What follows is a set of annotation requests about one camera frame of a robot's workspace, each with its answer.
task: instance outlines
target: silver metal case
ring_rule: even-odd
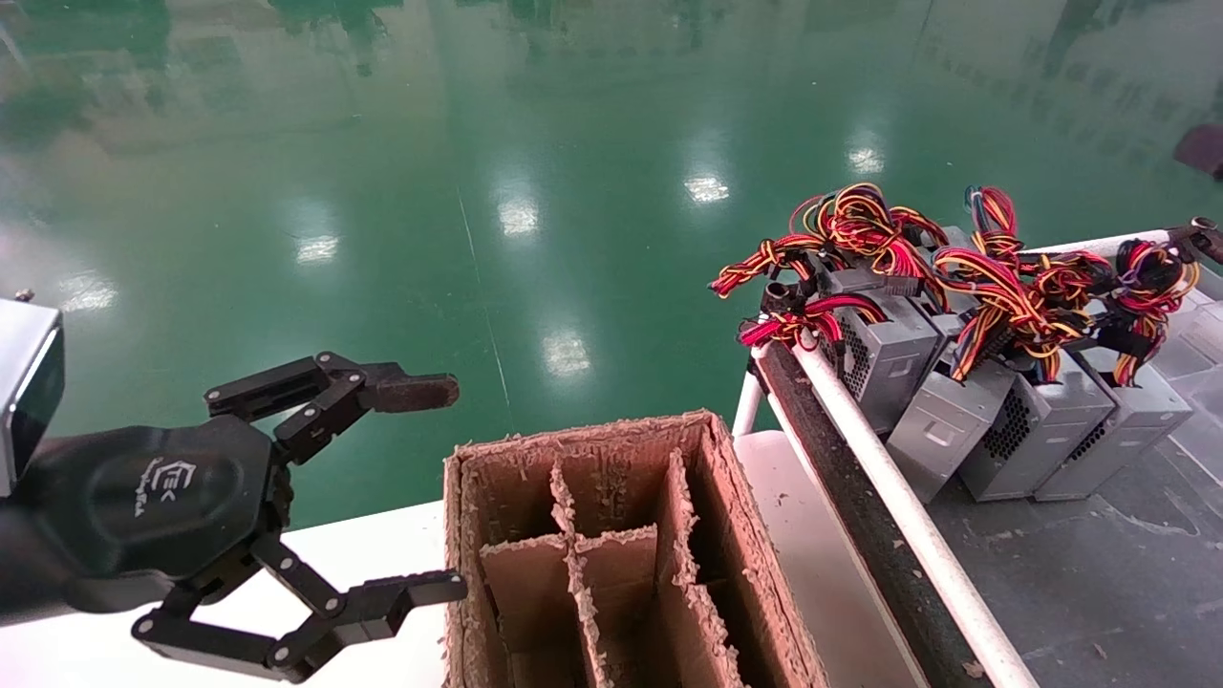
[[[845,331],[841,380],[876,433],[889,433],[905,413],[934,354],[938,334],[904,296],[882,288],[862,292],[888,321],[867,324],[855,310],[838,308]]]
[[[1048,480],[1036,490],[1038,501],[1082,500],[1156,442],[1189,420],[1192,409],[1163,376],[1144,367],[1136,387],[1110,387],[1099,373],[1110,373],[1117,354],[1087,349],[1075,359],[1117,404]]]
[[[1057,470],[1115,404],[1070,354],[1054,385],[1016,375],[1002,412],[960,466],[978,502],[1026,497]]]
[[[888,437],[888,453],[922,502],[943,489],[960,463],[994,423],[1015,373],[983,362],[964,384],[948,378],[954,343],[926,378]]]

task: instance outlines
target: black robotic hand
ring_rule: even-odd
[[[280,543],[302,464],[367,412],[454,404],[449,375],[358,365],[331,353],[204,395],[194,428],[125,428],[44,440],[0,500],[0,626],[163,600],[133,637],[170,659],[302,682],[341,649],[390,638],[413,607],[460,600],[455,572],[336,591]],[[301,407],[273,437],[251,423]],[[260,568],[311,610],[281,639],[191,621]]]

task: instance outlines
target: cardboard box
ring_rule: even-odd
[[[459,447],[448,688],[827,686],[708,412]]]

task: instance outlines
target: wire bundle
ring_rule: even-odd
[[[878,303],[868,296],[861,293],[837,293],[810,301],[804,306],[801,313],[790,310],[764,313],[767,319],[755,321],[745,328],[739,334],[739,340],[746,347],[759,347],[761,343],[768,340],[777,340],[785,343],[786,347],[799,343],[804,349],[807,349],[801,334],[804,329],[810,329],[828,341],[838,342],[844,339],[844,331],[840,323],[837,321],[837,315],[833,310],[841,307],[854,308],[871,324],[888,319]]]
[[[981,299],[976,314],[956,340],[951,380],[963,382],[999,337],[1037,363],[1037,381],[1052,382],[1060,370],[1058,349],[1086,335],[1091,318],[1080,310],[1051,306],[1035,287],[1003,260],[969,248],[948,247],[934,254],[934,270],[943,286]]]
[[[736,286],[751,281],[769,268],[789,268],[799,273],[800,279],[811,279],[813,275],[806,260],[806,251],[821,251],[823,246],[823,241],[808,233],[788,233],[777,240],[766,238],[751,255],[722,268],[718,277],[709,282],[709,288],[725,298]]]
[[[970,186],[964,191],[964,203],[972,214],[976,232],[972,243],[986,255],[1019,269],[1019,222],[1010,196],[994,186]]]
[[[1121,352],[1113,378],[1118,386],[1132,387],[1137,370],[1159,351],[1168,336],[1168,314],[1180,308],[1194,290],[1201,265],[1188,252],[1168,243],[1134,238],[1117,252],[1121,286],[1114,301],[1132,315],[1130,332],[1150,342],[1141,356]]]
[[[1115,282],[1113,265],[1091,251],[1037,253],[1020,263],[1020,274],[1032,277],[1032,287],[1046,299],[1065,308],[1082,309],[1092,297]]]
[[[816,214],[817,231],[843,252],[874,258],[871,269],[901,288],[916,293],[926,286],[943,312],[947,295],[909,237],[927,233],[936,246],[947,244],[943,229],[912,208],[889,208],[873,183],[855,183],[826,196]]]

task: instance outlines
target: cardboard divider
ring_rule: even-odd
[[[594,447],[558,463],[574,497],[577,533],[598,538],[654,523],[670,451],[636,455],[624,447]]]
[[[553,514],[550,457],[482,457],[467,462],[462,490],[476,496],[475,527],[483,544],[516,543],[560,533]]]
[[[826,686],[818,656],[788,642],[802,637],[805,626],[794,612],[793,593],[779,573],[751,488],[742,469],[733,464],[737,459],[713,437],[701,442],[707,461],[690,463],[685,474],[697,517],[689,545],[698,567],[697,583],[708,588],[728,640],[739,651],[744,683],[752,688]],[[733,511],[728,503],[747,508]]]
[[[726,626],[709,591],[696,582],[697,565],[689,550],[696,514],[685,470],[684,456],[673,451],[658,505],[654,584],[663,628],[682,686],[742,688],[737,650],[728,644]]]
[[[479,563],[497,609],[501,640],[511,654],[572,635],[576,618],[567,594],[569,547],[560,535],[484,545]]]
[[[578,538],[575,599],[593,686],[675,688],[679,671],[654,594],[658,527]]]

